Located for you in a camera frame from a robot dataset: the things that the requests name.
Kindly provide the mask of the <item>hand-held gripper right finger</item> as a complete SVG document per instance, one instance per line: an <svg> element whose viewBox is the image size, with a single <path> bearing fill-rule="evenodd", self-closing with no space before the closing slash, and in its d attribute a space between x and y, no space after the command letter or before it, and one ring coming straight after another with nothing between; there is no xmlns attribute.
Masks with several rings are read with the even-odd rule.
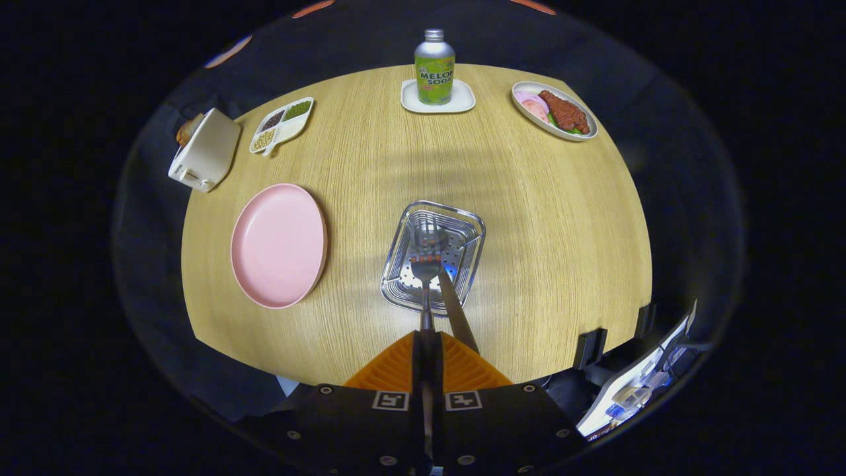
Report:
<svg viewBox="0 0 846 476"><path fill-rule="evenodd" d="M438 333L432 449L445 473L542 473L586 449L586 438L537 383L511 383L478 353Z"/></svg>

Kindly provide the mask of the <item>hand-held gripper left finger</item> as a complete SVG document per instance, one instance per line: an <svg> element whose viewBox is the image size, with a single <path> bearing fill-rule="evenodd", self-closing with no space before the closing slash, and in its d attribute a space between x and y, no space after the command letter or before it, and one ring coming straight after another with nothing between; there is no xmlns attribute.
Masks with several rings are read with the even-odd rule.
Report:
<svg viewBox="0 0 846 476"><path fill-rule="evenodd" d="M281 455L311 472L421 472L425 436L418 356L411 332L391 344L349 385L297 391L266 416Z"/></svg>

